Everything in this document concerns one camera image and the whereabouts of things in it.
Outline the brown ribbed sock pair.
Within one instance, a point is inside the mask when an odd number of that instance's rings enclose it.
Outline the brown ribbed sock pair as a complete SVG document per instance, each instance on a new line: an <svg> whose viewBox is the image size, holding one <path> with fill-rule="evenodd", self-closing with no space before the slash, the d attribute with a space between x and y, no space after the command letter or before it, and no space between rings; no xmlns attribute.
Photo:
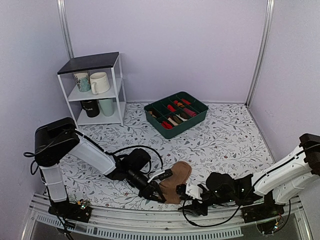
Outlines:
<svg viewBox="0 0 320 240"><path fill-rule="evenodd" d="M180 204L181 199L176 192L176 187L186 183L191 175L192 168L187 162L178 161L170 170L172 171L172 176L162 180L159 183L159 187L166 199L166 204L178 205Z"/></svg>

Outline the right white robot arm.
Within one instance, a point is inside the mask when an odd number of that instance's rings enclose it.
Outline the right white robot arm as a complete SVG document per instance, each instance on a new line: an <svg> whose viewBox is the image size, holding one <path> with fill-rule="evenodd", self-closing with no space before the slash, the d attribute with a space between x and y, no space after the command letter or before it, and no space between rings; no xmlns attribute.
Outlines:
<svg viewBox="0 0 320 240"><path fill-rule="evenodd" d="M189 205L184 203L179 211L206 216L212 205L234 202L246 210L262 199L256 212L262 218L269 218L320 177L320 137L305 133L299 140L299 145L286 157L260 172L238 179L227 173L212 172L205 185L178 185L176 193L185 202L191 201Z"/></svg>

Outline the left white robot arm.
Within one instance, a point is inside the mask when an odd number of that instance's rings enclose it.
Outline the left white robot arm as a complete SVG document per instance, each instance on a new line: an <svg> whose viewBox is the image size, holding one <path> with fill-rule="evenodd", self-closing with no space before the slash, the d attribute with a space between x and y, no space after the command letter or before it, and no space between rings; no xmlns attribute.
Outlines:
<svg viewBox="0 0 320 240"><path fill-rule="evenodd" d="M138 195L150 201L165 203L159 184L154 177L142 172L151 163L150 147L130 146L131 153L107 152L96 142L81 133L70 117L40 126L34 134L33 158L42 172L44 183L55 209L63 216L74 213L74 205L68 201L59 163L66 155L73 156L97 169L110 180L127 180L138 189Z"/></svg>

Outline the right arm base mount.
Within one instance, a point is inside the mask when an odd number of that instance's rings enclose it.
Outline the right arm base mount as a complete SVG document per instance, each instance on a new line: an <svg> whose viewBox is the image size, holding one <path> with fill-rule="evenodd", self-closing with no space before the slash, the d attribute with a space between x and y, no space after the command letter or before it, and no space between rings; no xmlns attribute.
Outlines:
<svg viewBox="0 0 320 240"><path fill-rule="evenodd" d="M261 204L246 206L241 209L241 215L245 223L277 217L285 212L283 204L275 203L272 190L263 197L263 200Z"/></svg>

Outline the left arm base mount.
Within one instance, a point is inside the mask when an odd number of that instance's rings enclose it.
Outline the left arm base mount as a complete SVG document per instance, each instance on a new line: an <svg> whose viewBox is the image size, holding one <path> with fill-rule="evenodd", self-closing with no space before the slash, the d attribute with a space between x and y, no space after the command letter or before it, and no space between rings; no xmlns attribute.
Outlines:
<svg viewBox="0 0 320 240"><path fill-rule="evenodd" d="M50 201L48 213L56 215L63 219L74 220L88 223L91 217L92 208L88 200L80 199L77 202L70 202L69 197L61 202L54 202L47 187L47 193Z"/></svg>

